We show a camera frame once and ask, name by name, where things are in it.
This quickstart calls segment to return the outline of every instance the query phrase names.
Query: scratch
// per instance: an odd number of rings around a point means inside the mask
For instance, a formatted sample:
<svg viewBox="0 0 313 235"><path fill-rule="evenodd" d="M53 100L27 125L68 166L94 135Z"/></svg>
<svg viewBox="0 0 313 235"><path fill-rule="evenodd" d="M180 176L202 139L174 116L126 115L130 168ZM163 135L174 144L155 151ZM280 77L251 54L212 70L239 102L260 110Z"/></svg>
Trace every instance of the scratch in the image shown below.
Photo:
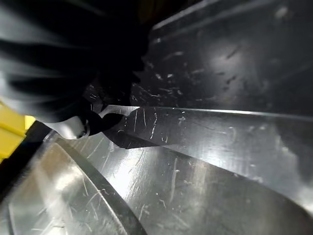
<svg viewBox="0 0 313 235"><path fill-rule="evenodd" d="M103 169L104 169L104 167L105 167L105 165L106 165L106 163L107 163L107 161L108 161L108 159L109 159L109 156L110 156L110 153L108 153L107 158L106 158L106 160L104 161L103 166L102 166L102 168L101 168L101 171L103 171Z"/></svg>
<svg viewBox="0 0 313 235"><path fill-rule="evenodd" d="M86 206L92 201L92 199L96 196L96 195L98 195L99 194L99 192L97 191L92 197L91 197L91 199L89 199L89 201L86 203Z"/></svg>
<svg viewBox="0 0 313 235"><path fill-rule="evenodd" d="M171 196L170 196L170 202L172 202L174 198L174 193L175 193L175 181L176 181L176 165L177 165L177 158L175 158L174 161L174 169L173 169L173 175L172 175L172 184L171 184Z"/></svg>
<svg viewBox="0 0 313 235"><path fill-rule="evenodd" d="M139 221L141 220L142 212L143 212L144 207L145 207L145 204L143 204L142 207L141 207L140 214L139 214L139 217L138 217Z"/></svg>
<svg viewBox="0 0 313 235"><path fill-rule="evenodd" d="M87 145L88 141L89 141L89 138L85 141L85 143L84 143L84 145L83 145L82 149L80 150L80 152L83 152L83 150L84 150L84 148L86 147L86 145Z"/></svg>
<svg viewBox="0 0 313 235"><path fill-rule="evenodd" d="M70 208L77 213L77 209L75 209L74 207L70 207Z"/></svg>
<svg viewBox="0 0 313 235"><path fill-rule="evenodd" d="M154 134L154 132L155 132L156 125L157 125L157 113L155 113L155 117L156 117L156 119L155 119L155 121L154 121L154 123L153 123L153 128L152 128L152 132L151 132L150 139L152 139L153 134Z"/></svg>
<svg viewBox="0 0 313 235"><path fill-rule="evenodd" d="M90 156L97 151L97 148L100 146L101 142L103 141L104 138L102 138L99 142L99 144L95 147L95 149L88 155L87 159L90 158Z"/></svg>
<svg viewBox="0 0 313 235"><path fill-rule="evenodd" d="M165 201L162 200L162 199L159 199L159 201L160 201L161 203L163 203L164 208L166 208Z"/></svg>
<svg viewBox="0 0 313 235"><path fill-rule="evenodd" d="M90 227L87 223L85 223L85 225L86 225L86 227L89 229L89 231L92 233L91 227Z"/></svg>
<svg viewBox="0 0 313 235"><path fill-rule="evenodd" d="M143 109L143 121L145 123L145 126L147 126L146 124L146 113L145 113L145 109Z"/></svg>
<svg viewBox="0 0 313 235"><path fill-rule="evenodd" d="M161 97L159 94L150 94L152 97Z"/></svg>
<svg viewBox="0 0 313 235"><path fill-rule="evenodd" d="M98 214L97 214L96 209L94 208L94 206L93 206L92 203L91 203L91 207L92 207L93 212L94 212L94 219L95 219L95 220L98 220Z"/></svg>
<svg viewBox="0 0 313 235"><path fill-rule="evenodd" d="M138 110L136 110L136 115L135 115L135 124L134 124L134 132L136 130L136 122L137 122L137 113L138 113Z"/></svg>
<svg viewBox="0 0 313 235"><path fill-rule="evenodd" d="M69 208L68 211L69 211L70 218L73 220L73 213L72 213L72 210Z"/></svg>
<svg viewBox="0 0 313 235"><path fill-rule="evenodd" d="M226 56L226 60L228 60L231 57L233 57L239 51L239 49L240 49L240 46L236 46L236 48L232 52L230 52L229 55Z"/></svg>
<svg viewBox="0 0 313 235"><path fill-rule="evenodd" d="M190 228L190 226L189 226L185 221L183 221L183 219L181 219L178 215L173 214L173 216L174 216L180 223L182 223L185 227Z"/></svg>
<svg viewBox="0 0 313 235"><path fill-rule="evenodd" d="M143 152L144 152L144 151L145 151L145 150L143 150L143 149L142 149L141 155L140 155L140 157L139 157L138 161L136 162L136 164L134 165L134 167L135 167L135 166L137 166L137 165L138 165L138 163L140 162L140 160L141 160L141 158L142 158L142 155L143 155Z"/></svg>
<svg viewBox="0 0 313 235"><path fill-rule="evenodd" d="M234 143L236 137L237 137L237 131L234 127L230 126L229 127L232 131L233 131L233 138L232 138L232 142Z"/></svg>
<svg viewBox="0 0 313 235"><path fill-rule="evenodd" d="M181 118L178 118L178 120L179 120L178 126L180 126L181 123L186 120L186 118L182 116Z"/></svg>
<svg viewBox="0 0 313 235"><path fill-rule="evenodd" d="M160 74L156 73L156 77L157 77L157 79L158 79L158 80L163 81L163 78L161 77L161 75L160 75Z"/></svg>
<svg viewBox="0 0 313 235"><path fill-rule="evenodd" d="M87 192L87 188L86 188L86 184L85 184L85 179L84 178L83 178L83 185L84 185L84 188L85 188L86 195L89 196L89 194Z"/></svg>
<svg viewBox="0 0 313 235"><path fill-rule="evenodd" d="M161 91L165 91L165 92L168 92L168 93L172 93L173 91L169 90L169 89L164 89L164 88L159 88L159 90Z"/></svg>
<svg viewBox="0 0 313 235"><path fill-rule="evenodd" d="M46 208L44 207L44 208L42 208L37 214L36 214L36 216L38 216L38 215L40 215L41 213L43 213L44 211L46 210Z"/></svg>
<svg viewBox="0 0 313 235"><path fill-rule="evenodd" d="M173 56L181 56L181 55L184 55L184 52L176 51L176 52L174 52L172 54L169 54L169 55L165 56L163 60L168 60L168 59L170 59Z"/></svg>
<svg viewBox="0 0 313 235"><path fill-rule="evenodd" d="M191 73L191 74L197 74L197 73L202 73L202 72L204 72L204 69L193 70L193 71L191 71L190 73Z"/></svg>
<svg viewBox="0 0 313 235"><path fill-rule="evenodd" d="M40 232L42 232L42 231L43 231L43 229L36 229L36 228L32 228L32 229L31 229L31 231L40 231Z"/></svg>

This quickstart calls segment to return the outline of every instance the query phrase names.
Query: scratched metal surface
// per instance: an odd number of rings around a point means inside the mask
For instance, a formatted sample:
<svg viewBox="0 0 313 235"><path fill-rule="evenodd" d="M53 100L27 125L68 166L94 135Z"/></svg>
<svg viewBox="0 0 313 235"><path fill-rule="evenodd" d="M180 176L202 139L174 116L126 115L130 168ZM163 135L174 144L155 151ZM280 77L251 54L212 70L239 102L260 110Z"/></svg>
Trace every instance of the scratched metal surface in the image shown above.
<svg viewBox="0 0 313 235"><path fill-rule="evenodd" d="M133 106L312 115L313 1L204 0L159 23Z"/></svg>
<svg viewBox="0 0 313 235"><path fill-rule="evenodd" d="M94 172L89 170L89 174L97 180ZM118 194L102 176L101 186L99 179L94 181L58 144L52 143L8 199L9 216L5 219L11 223L12 234L146 234L140 230L128 232L121 217L130 210L113 210L107 194L119 200ZM127 216L127 220L132 223L131 230L136 228L134 215Z"/></svg>
<svg viewBox="0 0 313 235"><path fill-rule="evenodd" d="M313 123L303 116L109 106L101 115L122 114L104 132L120 147L163 146L254 180L313 213ZM93 165L113 151L103 135L74 142Z"/></svg>
<svg viewBox="0 0 313 235"><path fill-rule="evenodd" d="M74 148L57 136L51 140L10 198L13 234L145 234L118 229L121 215L102 200L118 194L146 234L313 233L313 219L302 208L257 182L162 146L125 149L99 136L86 145L72 142ZM118 194L99 184L100 173Z"/></svg>

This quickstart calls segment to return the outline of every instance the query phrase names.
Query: reflective metal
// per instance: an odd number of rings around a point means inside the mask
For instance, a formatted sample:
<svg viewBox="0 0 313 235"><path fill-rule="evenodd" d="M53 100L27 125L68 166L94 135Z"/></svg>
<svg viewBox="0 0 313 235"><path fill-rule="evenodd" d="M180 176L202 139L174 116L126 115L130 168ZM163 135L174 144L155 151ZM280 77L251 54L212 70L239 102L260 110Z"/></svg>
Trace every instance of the reflective metal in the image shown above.
<svg viewBox="0 0 313 235"><path fill-rule="evenodd" d="M110 184L89 167L91 181L57 144L33 166L9 198L14 235L146 234Z"/></svg>
<svg viewBox="0 0 313 235"><path fill-rule="evenodd" d="M162 146L120 148L102 134L51 140L11 196L9 219L17 235L143 234L121 226L139 226L123 220L129 209L154 235L313 233L303 209L257 182Z"/></svg>
<svg viewBox="0 0 313 235"><path fill-rule="evenodd" d="M110 106L106 112L126 116L114 127L119 134L243 175L313 213L313 123L306 117L120 106ZM136 146L128 140L123 147Z"/></svg>

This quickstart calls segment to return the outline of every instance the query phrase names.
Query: yellow object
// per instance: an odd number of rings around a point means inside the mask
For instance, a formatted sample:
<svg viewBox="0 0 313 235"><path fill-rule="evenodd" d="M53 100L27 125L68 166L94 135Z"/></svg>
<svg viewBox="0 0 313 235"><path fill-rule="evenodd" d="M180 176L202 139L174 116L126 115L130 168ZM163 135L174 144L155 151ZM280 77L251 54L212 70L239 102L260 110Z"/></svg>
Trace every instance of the yellow object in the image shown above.
<svg viewBox="0 0 313 235"><path fill-rule="evenodd" d="M28 130L30 126L35 122L35 118L32 116L25 116L25 130Z"/></svg>
<svg viewBox="0 0 313 235"><path fill-rule="evenodd" d="M0 163L24 140L34 121L33 117L19 115L0 103Z"/></svg>

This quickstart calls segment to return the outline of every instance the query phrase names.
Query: metal panel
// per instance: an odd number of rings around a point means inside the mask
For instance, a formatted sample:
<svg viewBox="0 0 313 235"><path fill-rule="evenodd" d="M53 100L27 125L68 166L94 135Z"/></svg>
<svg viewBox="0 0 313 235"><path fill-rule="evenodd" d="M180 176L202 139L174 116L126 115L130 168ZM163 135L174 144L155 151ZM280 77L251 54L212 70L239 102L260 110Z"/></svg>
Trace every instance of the metal panel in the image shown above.
<svg viewBox="0 0 313 235"><path fill-rule="evenodd" d="M313 114L313 2L204 0L151 32L133 106Z"/></svg>

